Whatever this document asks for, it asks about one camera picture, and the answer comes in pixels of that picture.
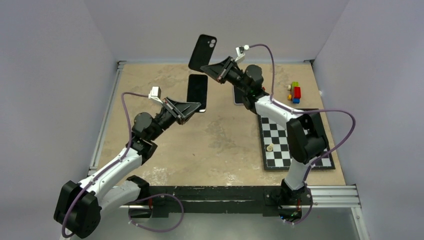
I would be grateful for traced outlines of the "black smartphone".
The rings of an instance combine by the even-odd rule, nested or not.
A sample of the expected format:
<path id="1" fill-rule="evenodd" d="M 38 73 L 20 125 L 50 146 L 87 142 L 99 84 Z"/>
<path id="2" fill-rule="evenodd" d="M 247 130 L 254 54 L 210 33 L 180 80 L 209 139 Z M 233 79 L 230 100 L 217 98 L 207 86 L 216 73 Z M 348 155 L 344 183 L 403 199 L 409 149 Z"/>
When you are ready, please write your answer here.
<path id="1" fill-rule="evenodd" d="M 187 86 L 187 102 L 200 103 L 198 113 L 205 113 L 207 109 L 208 76 L 204 74 L 190 74 Z"/>

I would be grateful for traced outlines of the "phone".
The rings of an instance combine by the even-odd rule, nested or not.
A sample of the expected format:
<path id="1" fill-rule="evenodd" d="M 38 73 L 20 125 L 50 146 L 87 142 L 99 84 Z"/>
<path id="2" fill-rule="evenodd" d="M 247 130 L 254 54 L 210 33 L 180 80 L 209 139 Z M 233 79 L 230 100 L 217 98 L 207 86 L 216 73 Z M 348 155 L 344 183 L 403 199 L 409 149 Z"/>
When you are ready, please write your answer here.
<path id="1" fill-rule="evenodd" d="M 233 102 L 235 105 L 243 105 L 243 95 L 244 92 L 240 90 L 239 88 L 233 86 L 232 88 L 233 92 Z"/>

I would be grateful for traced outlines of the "black phone case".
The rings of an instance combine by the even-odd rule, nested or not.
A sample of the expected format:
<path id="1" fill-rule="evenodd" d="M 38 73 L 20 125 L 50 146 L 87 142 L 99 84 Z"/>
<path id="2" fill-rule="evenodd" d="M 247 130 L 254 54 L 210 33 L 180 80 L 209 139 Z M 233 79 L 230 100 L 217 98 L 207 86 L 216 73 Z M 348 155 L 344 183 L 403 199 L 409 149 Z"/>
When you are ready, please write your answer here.
<path id="1" fill-rule="evenodd" d="M 188 63 L 188 68 L 192 71 L 202 73 L 203 71 L 201 70 L 201 67 L 209 65 L 216 44 L 216 37 L 207 34 L 201 34 L 198 37 L 192 51 Z"/>

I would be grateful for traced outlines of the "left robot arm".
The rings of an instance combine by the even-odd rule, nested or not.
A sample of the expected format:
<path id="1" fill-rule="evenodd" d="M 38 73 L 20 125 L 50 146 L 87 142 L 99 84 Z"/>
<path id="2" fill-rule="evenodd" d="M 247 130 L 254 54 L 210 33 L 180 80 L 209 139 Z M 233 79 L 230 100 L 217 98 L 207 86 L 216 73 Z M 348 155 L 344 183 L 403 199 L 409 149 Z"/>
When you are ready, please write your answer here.
<path id="1" fill-rule="evenodd" d="M 152 206 L 149 183 L 130 176 L 116 184 L 149 160 L 157 149 L 155 140 L 172 124 L 185 124 L 201 107 L 200 102 L 179 102 L 168 97 L 159 100 L 155 116 L 138 113 L 129 125 L 129 140 L 109 163 L 78 183 L 68 181 L 60 191 L 53 218 L 62 225 L 63 238 L 88 237 L 108 212 L 127 203 Z"/>

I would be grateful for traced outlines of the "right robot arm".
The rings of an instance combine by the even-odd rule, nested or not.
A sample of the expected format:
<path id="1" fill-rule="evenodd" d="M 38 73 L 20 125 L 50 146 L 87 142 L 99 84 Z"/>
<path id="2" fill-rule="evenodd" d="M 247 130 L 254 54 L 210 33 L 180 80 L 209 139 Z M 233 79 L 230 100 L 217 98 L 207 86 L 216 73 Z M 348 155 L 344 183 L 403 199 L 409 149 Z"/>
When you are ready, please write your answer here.
<path id="1" fill-rule="evenodd" d="M 321 157 L 329 147 L 320 114 L 302 111 L 279 101 L 272 101 L 263 87 L 262 69 L 254 64 L 242 70 L 232 57 L 200 67 L 201 71 L 220 84 L 226 82 L 243 92 L 243 105 L 252 113 L 274 121 L 286 130 L 291 164 L 282 180 L 279 197 L 292 204 L 306 191 L 306 178 L 313 160 Z"/>

